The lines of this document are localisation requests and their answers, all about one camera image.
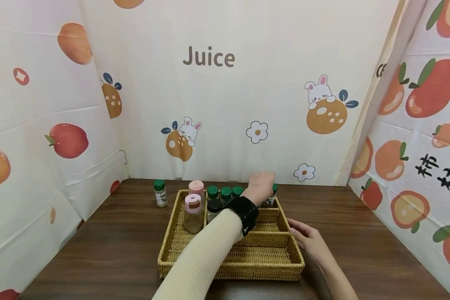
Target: brown table surface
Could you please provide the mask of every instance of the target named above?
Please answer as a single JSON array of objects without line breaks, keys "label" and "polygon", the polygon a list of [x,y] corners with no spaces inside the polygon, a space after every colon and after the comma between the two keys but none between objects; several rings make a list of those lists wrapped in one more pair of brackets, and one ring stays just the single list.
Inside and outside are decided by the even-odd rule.
[{"label": "brown table surface", "polygon": [[[20,299],[151,299],[162,282],[157,258],[175,196],[187,185],[166,181],[168,207],[157,208],[151,180],[123,181]],[[361,300],[450,299],[346,187],[280,185],[278,198],[288,218],[319,229]],[[215,280],[207,299],[330,299],[317,266],[305,260],[300,281]]]}]

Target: person's left hand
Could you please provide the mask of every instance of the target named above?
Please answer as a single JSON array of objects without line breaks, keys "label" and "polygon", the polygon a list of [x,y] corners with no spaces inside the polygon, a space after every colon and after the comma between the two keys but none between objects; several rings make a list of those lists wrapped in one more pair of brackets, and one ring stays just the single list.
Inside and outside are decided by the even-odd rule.
[{"label": "person's left hand", "polygon": [[254,205],[259,206],[268,197],[273,195],[275,172],[262,171],[253,173],[248,178],[248,187],[242,196],[250,199]]}]

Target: white rabbit cartoon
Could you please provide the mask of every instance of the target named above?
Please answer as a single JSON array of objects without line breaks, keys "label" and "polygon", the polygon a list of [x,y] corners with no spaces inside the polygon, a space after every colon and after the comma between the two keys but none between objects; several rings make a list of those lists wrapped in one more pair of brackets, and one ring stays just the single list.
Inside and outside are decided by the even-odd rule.
[{"label": "white rabbit cartoon", "polygon": [[183,118],[183,125],[180,126],[178,134],[180,136],[185,136],[188,140],[188,145],[193,147],[195,145],[195,139],[197,138],[198,130],[202,128],[202,123],[198,122],[192,125],[192,119],[189,117]]},{"label": "white rabbit cartoon", "polygon": [[337,98],[332,95],[332,91],[327,85],[328,78],[326,75],[320,76],[318,84],[315,85],[309,81],[305,83],[305,89],[308,91],[308,109],[313,110],[317,107],[317,102],[323,99],[327,99],[327,102],[333,102]]}]

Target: woven basket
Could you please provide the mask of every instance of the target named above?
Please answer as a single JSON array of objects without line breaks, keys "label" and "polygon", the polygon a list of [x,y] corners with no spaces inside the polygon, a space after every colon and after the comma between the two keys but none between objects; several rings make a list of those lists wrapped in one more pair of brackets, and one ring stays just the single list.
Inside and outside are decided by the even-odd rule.
[{"label": "woven basket", "polygon": [[[183,227],[185,197],[179,190],[158,255],[160,278],[165,278],[182,250],[197,234]],[[259,208],[256,227],[235,243],[215,279],[298,280],[305,267],[300,249],[289,233],[285,214],[275,199],[273,208]]]}]

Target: beige sleeve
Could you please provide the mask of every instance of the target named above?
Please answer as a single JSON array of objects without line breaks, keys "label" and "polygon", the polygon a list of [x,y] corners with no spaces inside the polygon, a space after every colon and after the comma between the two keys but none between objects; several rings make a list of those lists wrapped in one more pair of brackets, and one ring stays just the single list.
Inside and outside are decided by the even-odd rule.
[{"label": "beige sleeve", "polygon": [[185,247],[153,300],[205,299],[218,268],[242,235],[242,221],[224,209]]}]

